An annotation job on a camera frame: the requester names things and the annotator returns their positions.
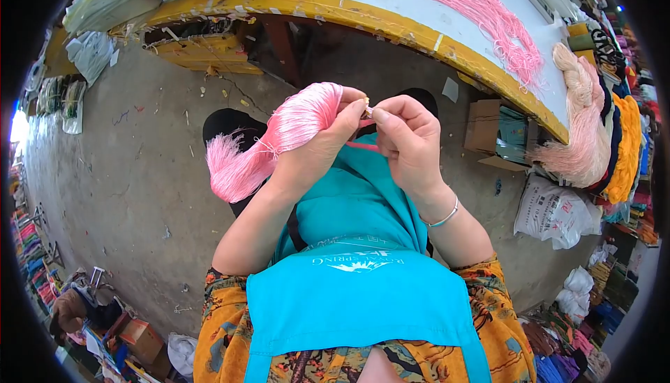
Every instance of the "turquoise apron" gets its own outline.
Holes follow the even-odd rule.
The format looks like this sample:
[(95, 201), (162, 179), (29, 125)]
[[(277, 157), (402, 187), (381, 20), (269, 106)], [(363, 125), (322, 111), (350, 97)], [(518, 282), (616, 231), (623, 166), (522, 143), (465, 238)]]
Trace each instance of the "turquoise apron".
[[(265, 383), (276, 355), (391, 339), (461, 347), (469, 380), (491, 382), (465, 282), (423, 255), (426, 227), (383, 156), (344, 147), (296, 215), (308, 246), (298, 253), (285, 228), (271, 266), (247, 279), (254, 332), (245, 383)], [(332, 290), (314, 303), (299, 283)], [(277, 294), (280, 300), (268, 297)], [(342, 295), (350, 303), (328, 307)]]

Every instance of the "brown jacket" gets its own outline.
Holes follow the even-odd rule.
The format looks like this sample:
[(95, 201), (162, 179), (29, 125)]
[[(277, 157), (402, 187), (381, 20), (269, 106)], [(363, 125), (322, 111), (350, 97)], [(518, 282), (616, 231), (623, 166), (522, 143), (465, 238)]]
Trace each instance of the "brown jacket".
[(82, 328), (86, 318), (86, 305), (73, 288), (60, 295), (54, 302), (54, 315), (58, 312), (58, 325), (66, 333), (75, 333)]

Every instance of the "pink thread bundle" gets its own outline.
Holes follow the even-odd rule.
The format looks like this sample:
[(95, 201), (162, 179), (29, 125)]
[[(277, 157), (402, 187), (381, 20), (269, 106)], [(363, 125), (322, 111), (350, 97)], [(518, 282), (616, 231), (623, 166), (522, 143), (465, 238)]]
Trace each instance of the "pink thread bundle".
[(593, 351), (593, 344), (591, 344), (588, 339), (584, 336), (584, 334), (580, 330), (575, 330), (574, 333), (574, 338), (572, 340), (572, 347), (575, 350), (582, 350), (584, 355), (587, 357), (589, 354), (591, 354), (591, 351)]
[(506, 63), (509, 72), (517, 75), (521, 86), (539, 86), (542, 57), (522, 22), (500, 0), (434, 1), (455, 9), (490, 36), (494, 54)]
[[(256, 143), (246, 152), (239, 152), (242, 136), (219, 135), (209, 141), (206, 159), (214, 194), (229, 203), (237, 203), (253, 194), (272, 175), (279, 154), (302, 146), (332, 125), (343, 91), (341, 85), (322, 82), (290, 96), (273, 112), (267, 122), (267, 132), (255, 138)], [(372, 120), (361, 120), (359, 127), (372, 123)], [(373, 145), (347, 144), (379, 151)]]
[(605, 95), (598, 72), (585, 57), (577, 59), (561, 43), (554, 45), (552, 54), (567, 85), (569, 144), (548, 142), (529, 156), (574, 187), (585, 188), (602, 178), (610, 161), (610, 139), (600, 121)]

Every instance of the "woman's left hand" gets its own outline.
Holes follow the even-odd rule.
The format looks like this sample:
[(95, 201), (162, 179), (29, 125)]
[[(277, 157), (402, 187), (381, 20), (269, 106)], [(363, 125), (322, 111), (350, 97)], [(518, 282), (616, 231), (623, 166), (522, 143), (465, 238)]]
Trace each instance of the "woman's left hand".
[(328, 172), (342, 146), (356, 133), (365, 111), (365, 96), (364, 92), (345, 86), (333, 124), (306, 144), (279, 155), (270, 178), (274, 186), (296, 201), (305, 195)]

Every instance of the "bracelet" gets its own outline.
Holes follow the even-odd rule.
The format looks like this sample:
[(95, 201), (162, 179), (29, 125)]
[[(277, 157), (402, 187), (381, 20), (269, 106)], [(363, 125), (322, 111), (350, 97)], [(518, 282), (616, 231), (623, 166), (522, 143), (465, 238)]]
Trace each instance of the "bracelet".
[(419, 219), (421, 219), (421, 221), (425, 223), (425, 225), (428, 226), (429, 228), (437, 228), (438, 226), (442, 226), (442, 224), (444, 224), (444, 222), (446, 222), (447, 220), (451, 219), (454, 216), (454, 214), (456, 214), (457, 211), (458, 211), (458, 196), (456, 196), (456, 204), (454, 205), (454, 209), (452, 210), (452, 212), (449, 213), (447, 217), (440, 220), (439, 222), (431, 224), (421, 219), (421, 216), (419, 216)]

